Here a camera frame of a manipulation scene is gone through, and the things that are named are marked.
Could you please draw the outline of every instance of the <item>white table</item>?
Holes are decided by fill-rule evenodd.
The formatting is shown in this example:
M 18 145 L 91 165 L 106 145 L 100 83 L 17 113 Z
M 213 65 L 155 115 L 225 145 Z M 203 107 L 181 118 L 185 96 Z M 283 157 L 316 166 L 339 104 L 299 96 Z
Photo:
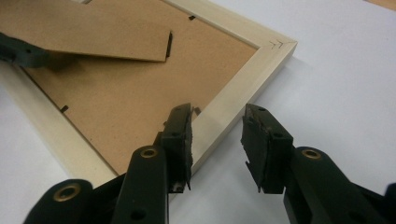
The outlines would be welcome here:
M 255 104 L 294 145 L 325 151 L 353 182 L 384 193 L 396 182 L 396 12 L 360 0 L 237 1 L 219 5 L 299 41 Z M 14 71 L 0 63 L 0 73 Z M 170 223 L 289 223 L 282 195 L 257 192 L 242 122 L 170 204 Z M 0 223 L 21 223 L 70 176 L 0 82 Z

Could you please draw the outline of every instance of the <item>metal rivet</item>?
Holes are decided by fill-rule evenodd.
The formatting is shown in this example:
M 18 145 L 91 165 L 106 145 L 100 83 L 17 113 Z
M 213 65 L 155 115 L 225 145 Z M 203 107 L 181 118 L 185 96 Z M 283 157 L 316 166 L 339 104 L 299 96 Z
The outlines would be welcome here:
M 313 150 L 313 149 L 304 149 L 302 151 L 303 155 L 306 156 L 309 159 L 312 160 L 318 160 L 321 158 L 320 153 L 318 153 L 317 151 Z
M 158 151 L 155 148 L 146 148 L 142 152 L 140 152 L 140 156 L 143 158 L 149 159 L 157 156 Z
M 80 191 L 81 186 L 78 183 L 68 184 L 55 192 L 53 200 L 62 203 L 76 197 Z

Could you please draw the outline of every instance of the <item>hardboard backing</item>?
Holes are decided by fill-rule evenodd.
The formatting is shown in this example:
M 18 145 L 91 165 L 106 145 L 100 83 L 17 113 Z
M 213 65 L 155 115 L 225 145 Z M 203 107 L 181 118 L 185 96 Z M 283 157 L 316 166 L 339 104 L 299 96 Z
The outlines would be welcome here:
M 42 49 L 164 62 L 170 29 L 70 0 L 4 0 L 0 32 Z
M 166 63 L 57 55 L 48 67 L 28 70 L 53 103 L 68 106 L 64 114 L 118 174 L 135 149 L 152 144 L 172 107 L 190 102 L 205 109 L 256 52 L 162 1 L 94 0 L 89 6 L 126 21 L 135 14 L 170 27 L 174 36 Z

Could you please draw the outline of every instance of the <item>light wooden frame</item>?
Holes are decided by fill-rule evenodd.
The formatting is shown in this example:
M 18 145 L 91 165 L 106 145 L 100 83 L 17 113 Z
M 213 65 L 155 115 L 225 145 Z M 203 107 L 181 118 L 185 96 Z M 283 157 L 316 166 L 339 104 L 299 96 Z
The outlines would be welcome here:
M 270 77 L 291 56 L 297 42 L 206 0 L 165 2 L 258 49 L 192 123 L 192 171 L 195 172 L 240 119 L 245 104 L 259 95 Z M 100 155 L 28 76 L 18 67 L 12 69 L 0 74 L 0 81 L 64 169 L 73 177 L 90 180 L 95 187 L 115 177 Z

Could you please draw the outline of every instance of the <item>white surface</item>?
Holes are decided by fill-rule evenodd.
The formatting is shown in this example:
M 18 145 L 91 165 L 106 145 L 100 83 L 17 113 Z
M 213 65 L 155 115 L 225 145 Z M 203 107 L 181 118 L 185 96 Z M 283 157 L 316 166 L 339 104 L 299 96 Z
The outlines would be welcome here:
M 214 2 L 299 41 L 256 102 L 295 146 L 325 151 L 351 181 L 378 193 L 396 182 L 394 11 L 359 0 Z M 20 223 L 67 176 L 1 83 L 0 122 L 0 223 Z M 289 223 L 282 196 L 257 193 L 241 133 L 239 122 L 194 176 L 192 191 L 171 202 L 170 223 Z

